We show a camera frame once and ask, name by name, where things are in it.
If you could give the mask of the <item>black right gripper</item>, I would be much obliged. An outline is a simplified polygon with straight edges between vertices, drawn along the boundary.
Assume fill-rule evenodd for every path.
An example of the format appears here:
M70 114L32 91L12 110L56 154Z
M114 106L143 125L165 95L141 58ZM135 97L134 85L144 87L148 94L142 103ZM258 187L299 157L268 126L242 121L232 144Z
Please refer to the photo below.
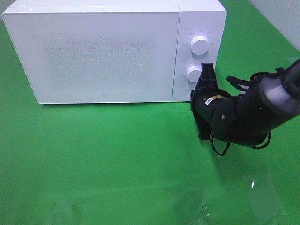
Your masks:
M191 111L199 130L200 140L209 140L213 113L224 98L231 95L218 87L213 63L202 63L200 80L191 92Z

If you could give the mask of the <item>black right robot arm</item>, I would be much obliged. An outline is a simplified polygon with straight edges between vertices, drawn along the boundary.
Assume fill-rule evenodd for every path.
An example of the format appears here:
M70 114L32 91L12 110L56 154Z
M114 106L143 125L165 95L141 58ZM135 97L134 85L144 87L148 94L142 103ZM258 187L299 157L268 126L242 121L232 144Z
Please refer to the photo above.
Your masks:
M190 95L200 140L262 149L270 143L273 129L300 114L299 60L275 73L254 73L248 81L233 76L227 81L241 94L232 96L220 89L213 64L202 64Z

